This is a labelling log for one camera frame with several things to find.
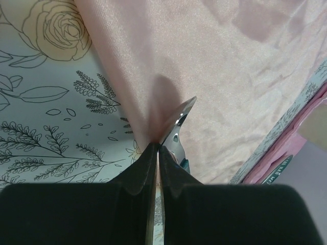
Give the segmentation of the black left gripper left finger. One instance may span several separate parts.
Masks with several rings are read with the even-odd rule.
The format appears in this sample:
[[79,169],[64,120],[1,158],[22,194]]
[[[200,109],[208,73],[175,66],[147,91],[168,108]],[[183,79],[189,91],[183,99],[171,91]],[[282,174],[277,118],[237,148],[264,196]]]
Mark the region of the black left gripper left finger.
[[12,184],[1,244],[152,244],[156,144],[106,183]]

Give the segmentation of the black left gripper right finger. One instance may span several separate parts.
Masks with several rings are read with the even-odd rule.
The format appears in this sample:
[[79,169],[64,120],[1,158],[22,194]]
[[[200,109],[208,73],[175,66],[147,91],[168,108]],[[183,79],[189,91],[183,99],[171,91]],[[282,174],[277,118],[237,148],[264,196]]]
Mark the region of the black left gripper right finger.
[[159,150],[165,244],[322,244],[286,185],[205,185]]

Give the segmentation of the green handled metal spoon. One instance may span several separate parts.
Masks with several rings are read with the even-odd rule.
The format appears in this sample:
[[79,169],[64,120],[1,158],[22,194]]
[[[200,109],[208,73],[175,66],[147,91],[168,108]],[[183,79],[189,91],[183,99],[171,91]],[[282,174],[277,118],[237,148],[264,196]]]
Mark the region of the green handled metal spoon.
[[192,107],[194,106],[196,100],[197,97],[194,96],[191,99],[183,102],[174,110],[173,114],[165,123],[167,129],[164,133],[164,136],[160,140],[160,144],[168,149],[174,161],[189,174],[191,172],[190,164],[186,158],[185,150],[180,140],[180,129]]

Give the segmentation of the peach satin napkin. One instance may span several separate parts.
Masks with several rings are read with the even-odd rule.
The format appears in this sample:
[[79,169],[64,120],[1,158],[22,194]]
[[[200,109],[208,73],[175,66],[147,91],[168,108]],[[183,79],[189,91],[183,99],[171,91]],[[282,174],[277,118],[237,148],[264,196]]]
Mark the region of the peach satin napkin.
[[184,101],[192,174],[226,183],[326,57],[326,1],[76,1],[140,148]]

